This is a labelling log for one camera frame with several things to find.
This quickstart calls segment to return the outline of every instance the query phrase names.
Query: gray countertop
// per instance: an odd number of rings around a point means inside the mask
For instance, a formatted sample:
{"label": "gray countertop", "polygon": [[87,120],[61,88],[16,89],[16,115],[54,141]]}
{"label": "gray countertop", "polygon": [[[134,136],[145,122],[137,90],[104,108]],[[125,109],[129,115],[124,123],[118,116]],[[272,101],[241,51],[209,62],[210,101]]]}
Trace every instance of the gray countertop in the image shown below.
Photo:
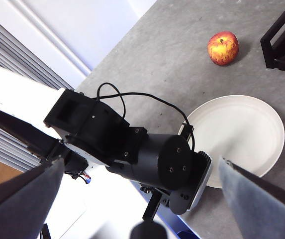
{"label": "gray countertop", "polygon": [[[285,127],[285,72],[266,69],[260,46],[284,9],[285,0],[158,0],[77,90],[94,97],[101,83],[111,82],[121,92],[154,94],[187,115],[220,96],[249,95],[270,104]],[[213,64],[206,51],[208,40],[223,30],[235,33],[240,44],[226,67]],[[101,91],[110,93],[109,87]],[[122,114],[120,99],[105,102]],[[125,102],[127,121],[149,132],[177,133],[183,122],[155,100],[126,96]],[[285,146],[264,179],[285,189]],[[207,187],[182,218],[202,239],[241,238],[220,189]]]}

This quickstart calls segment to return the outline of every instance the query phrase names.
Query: red apple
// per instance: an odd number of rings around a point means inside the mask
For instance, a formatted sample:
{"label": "red apple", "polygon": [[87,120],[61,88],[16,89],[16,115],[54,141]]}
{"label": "red apple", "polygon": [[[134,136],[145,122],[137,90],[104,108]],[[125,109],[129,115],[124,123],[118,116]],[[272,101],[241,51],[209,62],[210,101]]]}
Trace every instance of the red apple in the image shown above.
{"label": "red apple", "polygon": [[238,40],[230,31],[222,31],[211,37],[207,44],[211,60],[224,66],[232,62],[238,54]]}

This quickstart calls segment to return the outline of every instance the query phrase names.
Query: white plate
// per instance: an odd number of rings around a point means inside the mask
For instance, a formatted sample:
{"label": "white plate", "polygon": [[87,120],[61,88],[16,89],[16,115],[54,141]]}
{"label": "white plate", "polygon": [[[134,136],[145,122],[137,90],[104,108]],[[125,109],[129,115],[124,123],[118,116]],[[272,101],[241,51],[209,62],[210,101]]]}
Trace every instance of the white plate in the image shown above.
{"label": "white plate", "polygon": [[222,188],[217,170],[220,157],[262,177],[274,166],[284,146],[281,118],[254,97],[216,98],[198,107],[188,119],[194,126],[195,151],[205,151],[213,160],[207,183],[210,187]]}

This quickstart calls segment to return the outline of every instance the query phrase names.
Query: white wall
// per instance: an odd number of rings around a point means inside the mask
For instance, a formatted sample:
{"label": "white wall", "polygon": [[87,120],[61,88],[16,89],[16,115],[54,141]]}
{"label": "white wall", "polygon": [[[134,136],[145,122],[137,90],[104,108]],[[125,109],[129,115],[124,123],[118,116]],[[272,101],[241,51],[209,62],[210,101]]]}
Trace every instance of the white wall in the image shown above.
{"label": "white wall", "polygon": [[155,0],[0,0],[0,24],[76,88]]}
{"label": "white wall", "polygon": [[[103,166],[91,171],[91,177],[86,185],[64,176],[47,219],[52,239],[62,234],[61,239],[128,239],[133,227],[142,222],[147,202],[129,180]],[[158,216],[155,221],[164,225]],[[176,238],[168,228],[167,234],[169,239]]]}

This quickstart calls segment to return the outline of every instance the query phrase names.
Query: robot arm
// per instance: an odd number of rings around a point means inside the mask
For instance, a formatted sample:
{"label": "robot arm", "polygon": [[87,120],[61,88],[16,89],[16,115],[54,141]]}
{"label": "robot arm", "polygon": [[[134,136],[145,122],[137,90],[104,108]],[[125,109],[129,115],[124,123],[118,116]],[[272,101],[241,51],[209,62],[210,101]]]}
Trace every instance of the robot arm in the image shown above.
{"label": "robot arm", "polygon": [[0,127],[43,161],[63,153],[65,172],[74,176],[94,162],[139,182],[154,196],[144,218],[152,219],[160,202],[179,215],[197,204],[211,159],[190,150],[190,125],[181,135],[151,134],[96,98],[57,91],[1,67],[0,86]]}

